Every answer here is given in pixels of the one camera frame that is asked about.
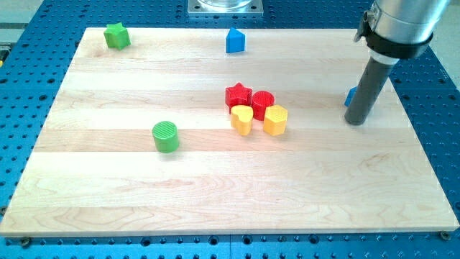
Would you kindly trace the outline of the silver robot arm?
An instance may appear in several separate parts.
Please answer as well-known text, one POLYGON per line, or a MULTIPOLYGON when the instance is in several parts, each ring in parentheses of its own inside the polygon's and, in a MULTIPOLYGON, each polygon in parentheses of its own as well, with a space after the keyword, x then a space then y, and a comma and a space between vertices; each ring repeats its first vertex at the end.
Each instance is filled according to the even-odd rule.
POLYGON ((423 54, 449 0, 374 0, 354 41, 365 39, 373 60, 394 65, 423 54))

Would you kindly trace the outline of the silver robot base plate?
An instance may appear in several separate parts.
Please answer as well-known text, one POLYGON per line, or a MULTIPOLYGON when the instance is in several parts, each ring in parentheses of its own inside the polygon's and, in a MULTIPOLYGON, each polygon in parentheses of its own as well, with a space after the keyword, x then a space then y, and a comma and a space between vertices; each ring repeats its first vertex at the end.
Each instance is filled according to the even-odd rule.
POLYGON ((264 13, 263 0, 188 0, 188 14, 192 16, 264 13))

